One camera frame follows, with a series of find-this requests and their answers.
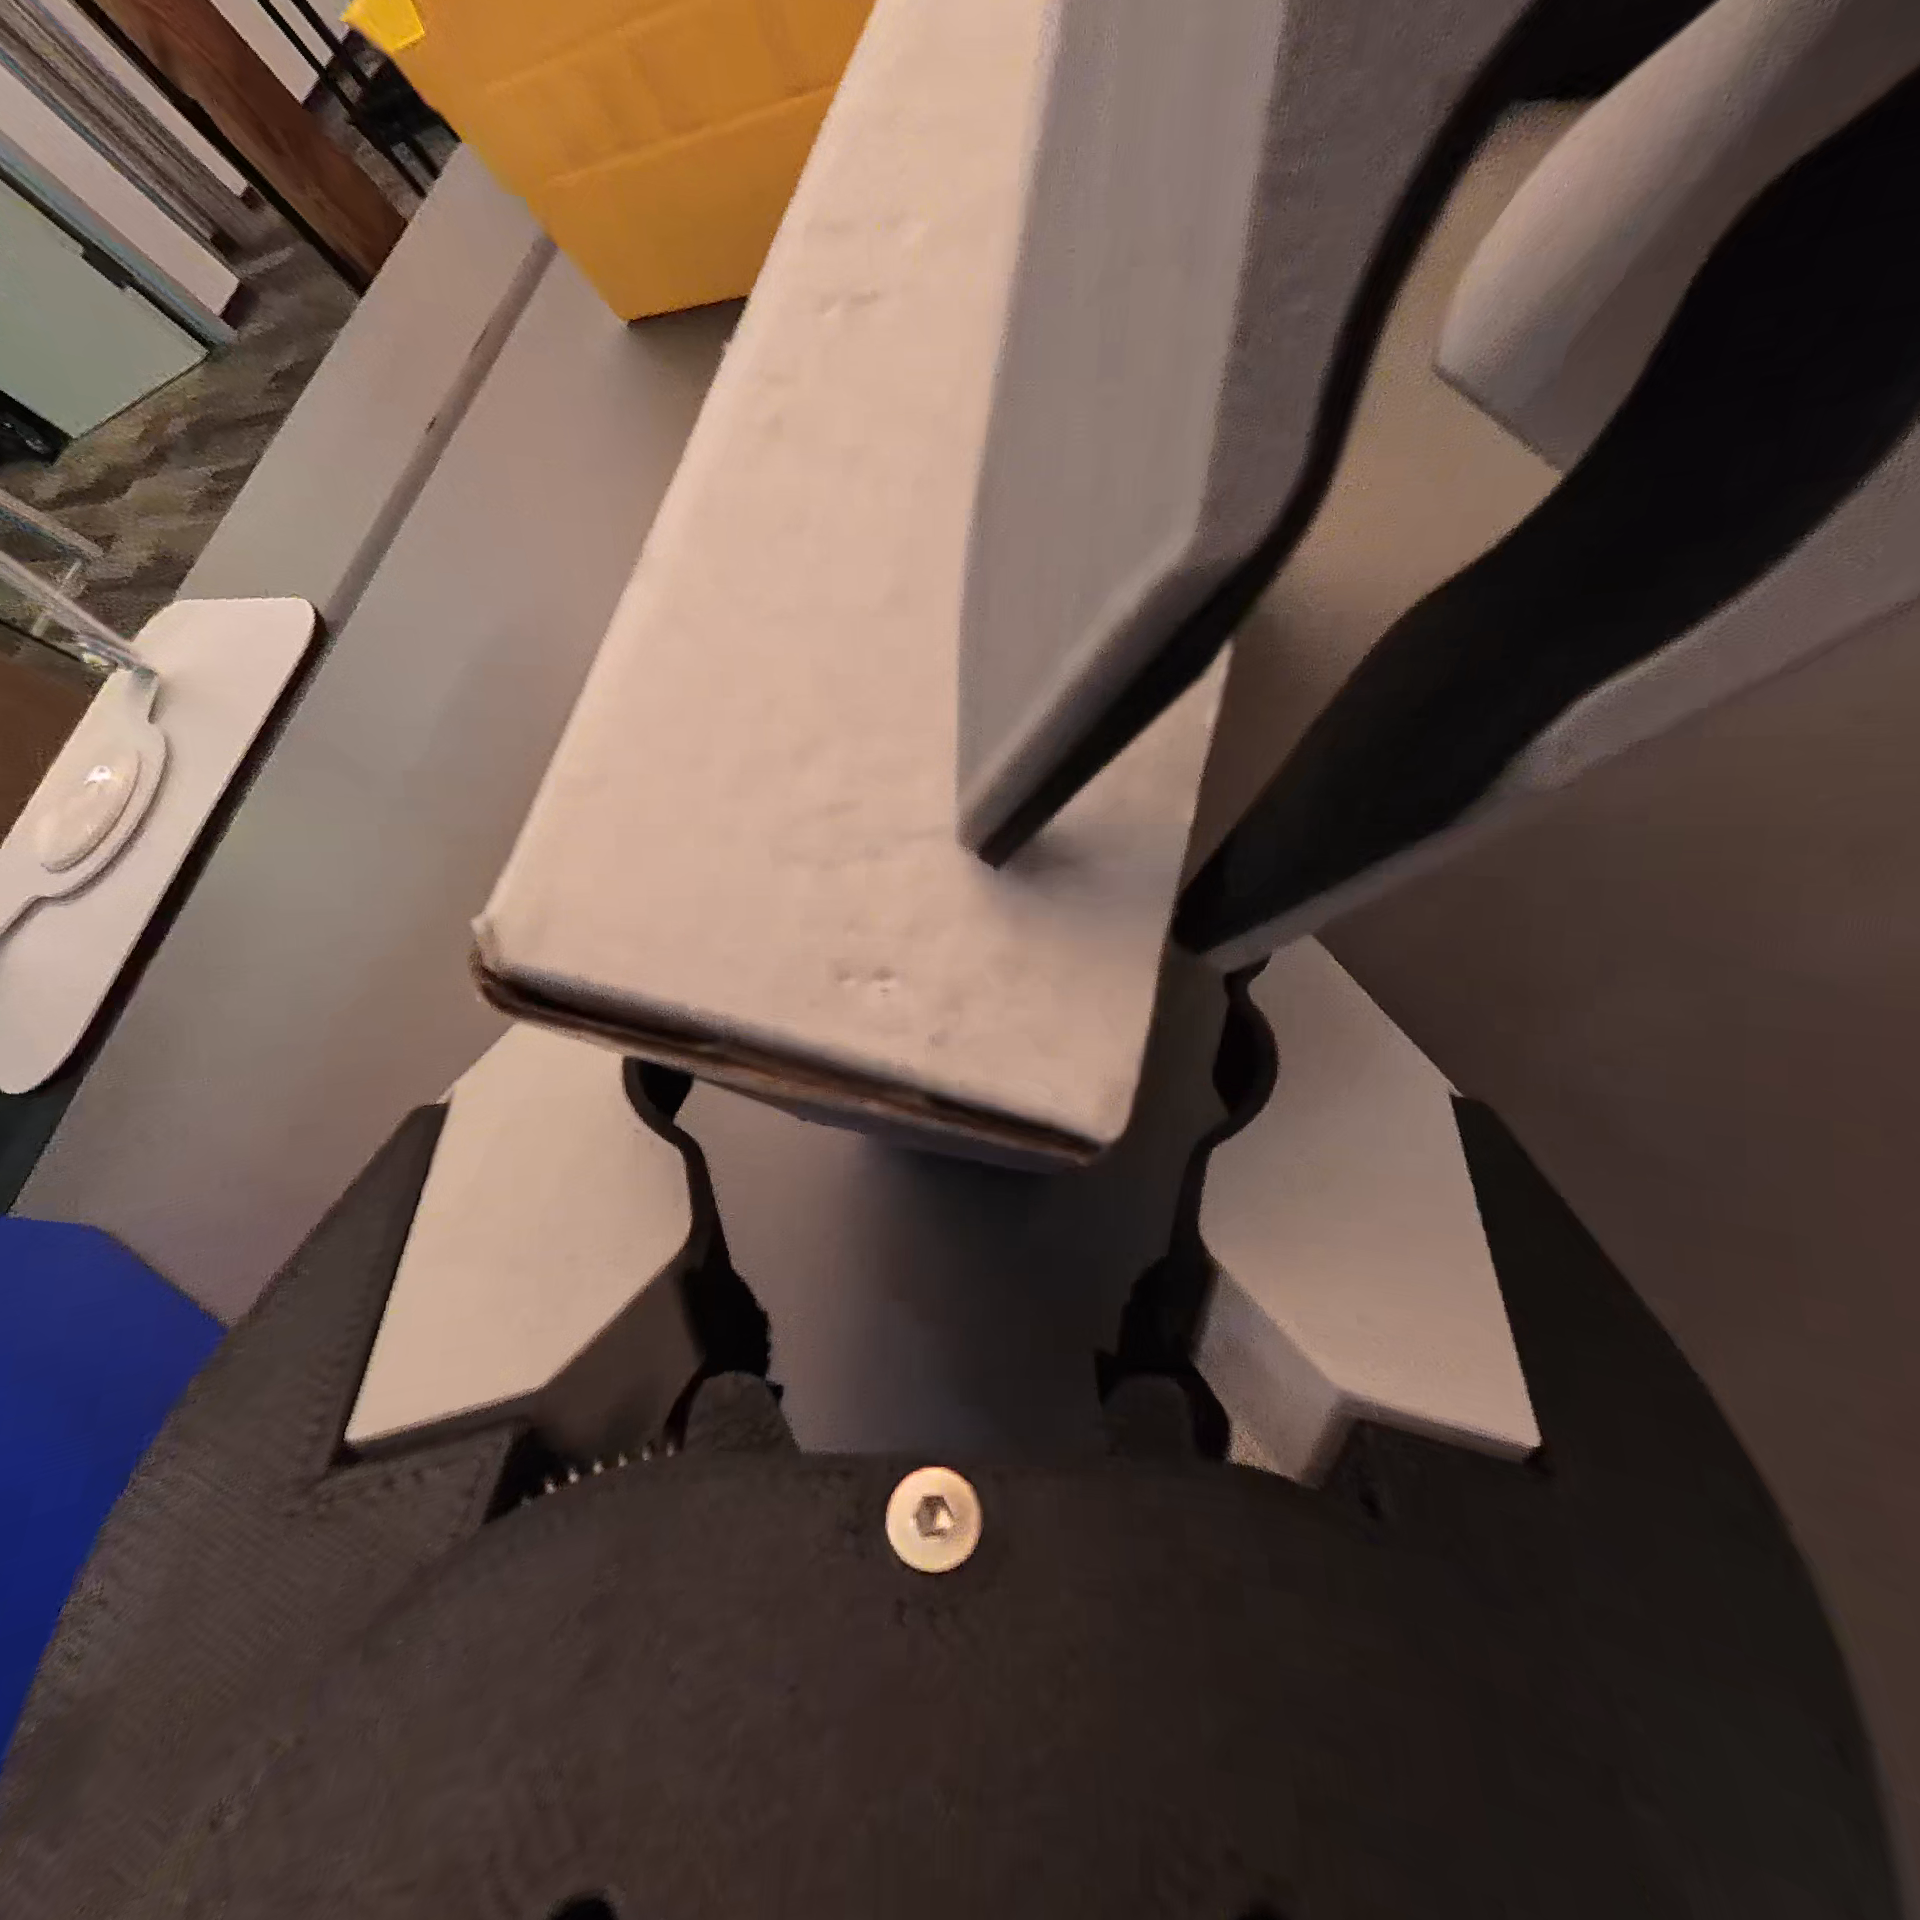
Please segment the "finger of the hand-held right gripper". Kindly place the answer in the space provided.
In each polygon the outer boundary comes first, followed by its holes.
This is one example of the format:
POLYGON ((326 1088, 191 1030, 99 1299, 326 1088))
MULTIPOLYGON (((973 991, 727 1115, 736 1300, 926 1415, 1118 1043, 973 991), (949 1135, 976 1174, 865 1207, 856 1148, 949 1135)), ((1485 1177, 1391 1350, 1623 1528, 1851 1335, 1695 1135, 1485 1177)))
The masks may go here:
POLYGON ((1710 6, 1526 178, 1434 368, 1560 482, 1355 664, 1178 946, 1255 966, 1915 609, 1915 24, 1710 6))
POLYGON ((986 865, 1299 543, 1519 36, 1517 3, 1047 7, 966 562, 957 835, 986 865))

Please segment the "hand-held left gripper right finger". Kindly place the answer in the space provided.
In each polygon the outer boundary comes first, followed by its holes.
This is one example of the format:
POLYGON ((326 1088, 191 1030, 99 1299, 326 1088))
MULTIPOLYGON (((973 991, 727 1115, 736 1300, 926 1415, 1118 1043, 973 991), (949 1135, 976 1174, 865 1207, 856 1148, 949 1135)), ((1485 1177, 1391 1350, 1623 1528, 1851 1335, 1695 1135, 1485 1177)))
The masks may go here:
POLYGON ((1174 1380, 1206 1455, 1299 1483, 1363 1424, 1526 1462, 1544 1436, 1447 1076, 1321 945, 1224 991, 1224 1115, 1102 1395, 1174 1380))

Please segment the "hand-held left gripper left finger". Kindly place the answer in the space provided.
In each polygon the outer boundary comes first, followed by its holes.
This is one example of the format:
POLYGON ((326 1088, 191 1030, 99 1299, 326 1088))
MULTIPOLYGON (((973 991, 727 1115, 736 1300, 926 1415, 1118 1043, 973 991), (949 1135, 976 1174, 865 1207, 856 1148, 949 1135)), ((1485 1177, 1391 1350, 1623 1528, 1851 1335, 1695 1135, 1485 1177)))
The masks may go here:
POLYGON ((512 1031, 445 1096, 345 1427, 362 1456, 522 1424, 605 1471, 683 1446, 706 1380, 777 1400, 688 1072, 512 1031))

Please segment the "blue plastic bin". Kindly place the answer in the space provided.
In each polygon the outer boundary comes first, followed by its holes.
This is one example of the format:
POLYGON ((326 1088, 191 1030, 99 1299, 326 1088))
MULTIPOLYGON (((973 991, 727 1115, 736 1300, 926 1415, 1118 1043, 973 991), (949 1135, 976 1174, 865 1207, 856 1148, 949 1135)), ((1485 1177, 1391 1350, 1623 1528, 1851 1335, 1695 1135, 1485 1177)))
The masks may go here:
POLYGON ((99 1531, 225 1327, 122 1242, 3 1220, 3 1745, 99 1531))

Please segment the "white cardboard box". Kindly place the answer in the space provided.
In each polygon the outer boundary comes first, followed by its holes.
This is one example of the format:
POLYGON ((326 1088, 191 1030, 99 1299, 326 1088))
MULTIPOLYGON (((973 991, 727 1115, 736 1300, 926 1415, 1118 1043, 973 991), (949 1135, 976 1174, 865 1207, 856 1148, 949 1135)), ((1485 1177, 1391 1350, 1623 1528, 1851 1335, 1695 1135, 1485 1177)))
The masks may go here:
POLYGON ((1065 1168, 1129 1126, 1227 666, 1007 868, 963 571, 1047 6, 877 6, 473 926, 511 1019, 1065 1168))

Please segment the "yellow plastic bin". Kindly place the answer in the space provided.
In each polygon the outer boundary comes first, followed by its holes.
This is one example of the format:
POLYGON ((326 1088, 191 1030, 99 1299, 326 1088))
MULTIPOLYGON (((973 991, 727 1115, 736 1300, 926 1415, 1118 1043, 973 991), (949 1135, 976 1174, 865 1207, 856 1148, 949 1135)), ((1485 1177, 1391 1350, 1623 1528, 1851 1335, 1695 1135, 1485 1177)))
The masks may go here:
POLYGON ((872 3, 357 3, 623 321, 744 300, 872 3))

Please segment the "white metal plate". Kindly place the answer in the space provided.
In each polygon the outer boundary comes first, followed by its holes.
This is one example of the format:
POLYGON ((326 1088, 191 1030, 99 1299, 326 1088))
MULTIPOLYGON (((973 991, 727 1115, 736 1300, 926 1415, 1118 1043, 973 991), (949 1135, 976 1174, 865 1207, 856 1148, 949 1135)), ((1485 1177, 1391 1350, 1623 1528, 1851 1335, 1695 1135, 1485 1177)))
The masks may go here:
POLYGON ((3 847, 3 1091, 81 1050, 321 641, 298 598, 187 600, 130 643, 3 847))

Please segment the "black metal rack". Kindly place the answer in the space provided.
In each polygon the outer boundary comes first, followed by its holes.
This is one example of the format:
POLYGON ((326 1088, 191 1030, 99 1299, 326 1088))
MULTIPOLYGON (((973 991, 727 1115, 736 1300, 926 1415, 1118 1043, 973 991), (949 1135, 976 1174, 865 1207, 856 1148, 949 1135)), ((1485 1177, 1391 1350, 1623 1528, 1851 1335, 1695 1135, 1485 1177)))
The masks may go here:
POLYGON ((453 132, 395 63, 345 24, 345 6, 257 3, 293 55, 293 94, 335 111, 418 200, 441 178, 453 132))

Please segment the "wooden beam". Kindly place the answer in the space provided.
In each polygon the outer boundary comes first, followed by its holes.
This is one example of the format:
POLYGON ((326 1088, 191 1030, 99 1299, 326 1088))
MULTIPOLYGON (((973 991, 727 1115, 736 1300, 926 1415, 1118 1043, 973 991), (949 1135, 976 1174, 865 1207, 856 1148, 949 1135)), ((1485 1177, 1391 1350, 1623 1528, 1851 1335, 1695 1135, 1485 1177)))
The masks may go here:
POLYGON ((405 220, 210 3, 82 3, 81 12, 365 296, 405 220))

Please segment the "glass sliding door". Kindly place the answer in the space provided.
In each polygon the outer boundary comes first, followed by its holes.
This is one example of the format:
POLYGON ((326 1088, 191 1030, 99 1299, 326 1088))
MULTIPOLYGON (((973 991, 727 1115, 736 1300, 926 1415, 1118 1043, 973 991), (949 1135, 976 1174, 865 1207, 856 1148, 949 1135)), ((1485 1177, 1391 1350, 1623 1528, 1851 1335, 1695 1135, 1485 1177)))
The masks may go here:
POLYGON ((207 304, 6 145, 6 411, 69 444, 200 368, 235 338, 238 282, 213 279, 207 304))

